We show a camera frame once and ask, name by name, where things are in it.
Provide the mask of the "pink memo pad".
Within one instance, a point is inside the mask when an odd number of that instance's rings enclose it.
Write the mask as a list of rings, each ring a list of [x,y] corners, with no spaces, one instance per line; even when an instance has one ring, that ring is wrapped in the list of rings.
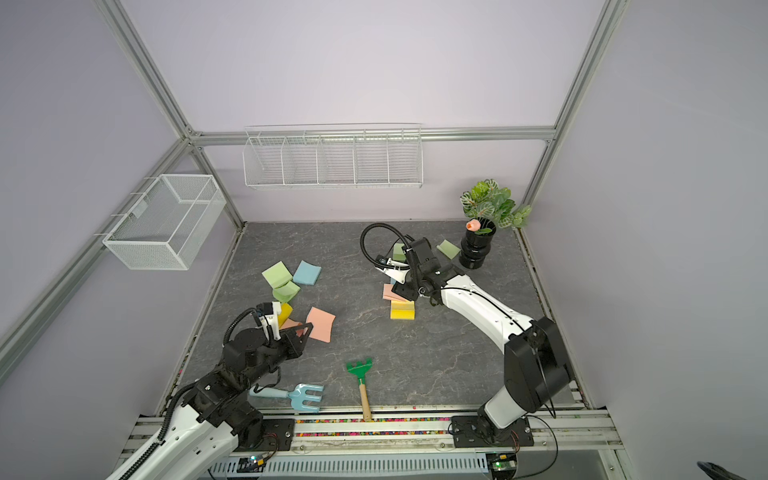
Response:
[[[302,322],[297,322],[292,319],[289,319],[286,321],[286,323],[283,325],[282,328],[280,328],[280,332],[282,335],[288,334],[288,333],[294,333],[298,337],[301,337],[304,335],[305,331],[305,325]]]
[[[335,319],[335,315],[317,307],[312,307],[306,318],[306,323],[312,325],[310,338],[320,342],[330,343]]]

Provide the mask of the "torn green memo page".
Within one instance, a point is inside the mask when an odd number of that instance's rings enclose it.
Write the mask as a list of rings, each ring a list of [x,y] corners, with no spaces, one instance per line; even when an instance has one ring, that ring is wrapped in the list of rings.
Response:
[[[455,244],[451,243],[448,240],[443,240],[441,243],[437,245],[436,249],[440,253],[442,253],[444,256],[446,256],[449,260],[453,260],[461,252],[461,249],[458,246],[456,246]]]

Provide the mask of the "torn pink memo page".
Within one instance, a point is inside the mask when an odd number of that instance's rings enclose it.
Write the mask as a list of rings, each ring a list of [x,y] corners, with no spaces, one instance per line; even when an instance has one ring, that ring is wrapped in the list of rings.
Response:
[[[385,284],[383,286],[382,298],[388,301],[407,302],[406,298],[396,294],[393,291],[393,287],[394,287],[393,284]]]

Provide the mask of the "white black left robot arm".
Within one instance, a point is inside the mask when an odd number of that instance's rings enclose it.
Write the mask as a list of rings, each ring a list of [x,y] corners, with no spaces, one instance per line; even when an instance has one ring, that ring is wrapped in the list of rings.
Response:
[[[159,430],[110,477],[196,479],[240,446],[278,446],[249,391],[284,361],[300,357],[312,330],[308,324],[227,332],[217,365],[173,396]]]

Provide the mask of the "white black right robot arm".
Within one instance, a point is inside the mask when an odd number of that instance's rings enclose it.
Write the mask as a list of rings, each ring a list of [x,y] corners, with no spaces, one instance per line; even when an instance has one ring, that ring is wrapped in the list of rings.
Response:
[[[442,265],[422,238],[405,248],[403,262],[379,256],[377,269],[393,279],[394,292],[407,299],[427,298],[468,320],[503,354],[503,386],[480,408],[479,425],[491,431],[509,427],[551,403],[575,380],[562,334],[544,316],[522,314],[484,291],[465,272]]]

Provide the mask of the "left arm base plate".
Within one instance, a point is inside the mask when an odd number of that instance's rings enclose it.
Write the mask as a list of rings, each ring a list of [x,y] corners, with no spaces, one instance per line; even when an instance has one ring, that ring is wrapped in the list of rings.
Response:
[[[239,434],[239,445],[235,451],[288,451],[293,442],[295,426],[293,418],[266,417]]]

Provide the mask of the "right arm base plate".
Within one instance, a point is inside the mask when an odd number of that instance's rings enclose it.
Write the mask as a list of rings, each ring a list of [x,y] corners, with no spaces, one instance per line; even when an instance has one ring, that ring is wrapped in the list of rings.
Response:
[[[526,418],[519,418],[505,428],[477,415],[457,415],[447,428],[456,448],[503,447],[518,450],[534,445],[532,429]]]

